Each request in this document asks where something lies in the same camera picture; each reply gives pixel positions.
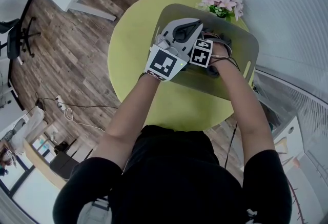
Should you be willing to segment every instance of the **floor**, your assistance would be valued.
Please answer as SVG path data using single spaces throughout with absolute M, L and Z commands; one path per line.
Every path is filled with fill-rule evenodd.
M 118 107 L 107 68 L 108 45 L 116 23 L 124 12 L 138 0 L 80 0 L 95 8 L 109 11 L 117 16 L 111 22 L 104 18 L 78 11 L 62 12 L 51 0 L 33 0 L 29 7 L 24 25 L 31 17 L 33 31 L 41 31 L 40 37 L 33 38 L 31 48 L 35 57 L 22 53 L 25 63 L 21 66 L 13 62 L 11 79 L 18 92 L 18 98 L 26 110 L 30 110 L 40 98 L 56 98 L 60 95 L 67 103 L 76 105 L 106 105 Z M 94 148 L 102 131 L 96 128 L 76 125 L 67 121 L 63 113 L 51 100 L 44 100 L 45 120 L 58 129 L 55 139 L 58 142 L 71 142 L 79 138 L 90 148 Z M 72 107 L 74 120 L 79 123 L 95 125 L 105 129 L 115 113 L 113 108 Z M 228 119 L 234 127 L 234 119 Z M 227 156 L 229 137 L 220 125 L 206 130 L 213 143 L 215 154 L 221 164 Z M 228 170 L 242 181 L 240 162 L 232 150 Z

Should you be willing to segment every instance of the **table leg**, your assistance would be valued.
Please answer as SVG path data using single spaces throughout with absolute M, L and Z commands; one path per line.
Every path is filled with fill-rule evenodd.
M 70 5 L 70 9 L 71 10 L 76 10 L 76 11 L 81 11 L 84 13 L 90 13 L 102 18 L 106 18 L 108 20 L 114 21 L 116 19 L 116 16 L 110 14 L 110 13 L 106 13 L 104 11 L 101 11 L 99 9 L 95 9 L 93 7 L 87 6 L 87 5 L 83 5 L 83 4 L 79 4 L 79 3 L 72 3 Z

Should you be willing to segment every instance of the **round table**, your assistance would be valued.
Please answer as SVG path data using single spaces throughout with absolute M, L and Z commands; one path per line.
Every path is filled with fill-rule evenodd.
M 195 7 L 200 0 L 139 0 L 117 23 L 109 45 L 110 81 L 120 101 L 129 94 L 146 66 L 149 47 L 164 7 L 183 4 Z M 248 31 L 239 19 L 232 23 Z M 201 131 L 233 113 L 230 101 L 178 85 L 160 83 L 146 123 L 176 131 Z

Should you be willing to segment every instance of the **white cable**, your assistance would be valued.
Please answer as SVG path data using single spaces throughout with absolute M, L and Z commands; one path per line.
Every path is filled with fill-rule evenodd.
M 68 116 L 68 110 L 71 110 L 72 117 L 69 117 L 69 116 Z M 68 121 L 72 121 L 72 122 L 76 123 L 77 125 L 83 125 L 83 126 L 87 126 L 87 127 L 97 128 L 97 129 L 100 129 L 100 130 L 102 130 L 102 131 L 104 132 L 104 130 L 101 129 L 101 128 L 99 128 L 99 127 L 92 126 L 92 125 L 87 125 L 87 124 L 83 124 L 83 123 L 77 123 L 77 122 L 75 122 L 75 121 L 73 120 L 73 111 L 72 111 L 72 109 L 71 109 L 70 107 L 64 111 L 64 117 L 66 118 L 66 120 L 68 120 Z

